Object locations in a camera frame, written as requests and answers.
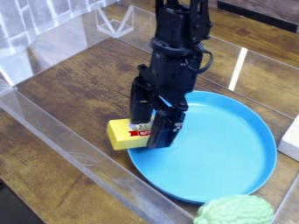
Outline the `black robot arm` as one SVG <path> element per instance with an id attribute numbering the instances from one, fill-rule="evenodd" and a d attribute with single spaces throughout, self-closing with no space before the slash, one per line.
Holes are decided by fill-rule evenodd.
<path id="1" fill-rule="evenodd" d="M 155 0 L 156 29 L 148 65 L 139 65 L 131 87 L 130 122 L 151 123 L 150 148 L 168 147 L 183 127 L 197 77 L 211 67 L 202 41 L 213 27 L 209 0 Z"/>

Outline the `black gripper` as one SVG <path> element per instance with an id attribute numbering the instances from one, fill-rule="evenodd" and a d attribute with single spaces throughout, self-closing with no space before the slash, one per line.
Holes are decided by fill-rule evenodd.
<path id="1" fill-rule="evenodd" d="M 132 82 L 130 98 L 130 121 L 148 123 L 156 109 L 148 148 L 170 147 L 183 127 L 187 109 L 186 95 L 193 91 L 197 76 L 205 72 L 202 58 L 205 47 L 170 45 L 152 38 L 154 48 L 150 66 L 138 66 L 139 75 Z M 164 99 L 174 109 L 167 109 Z"/>

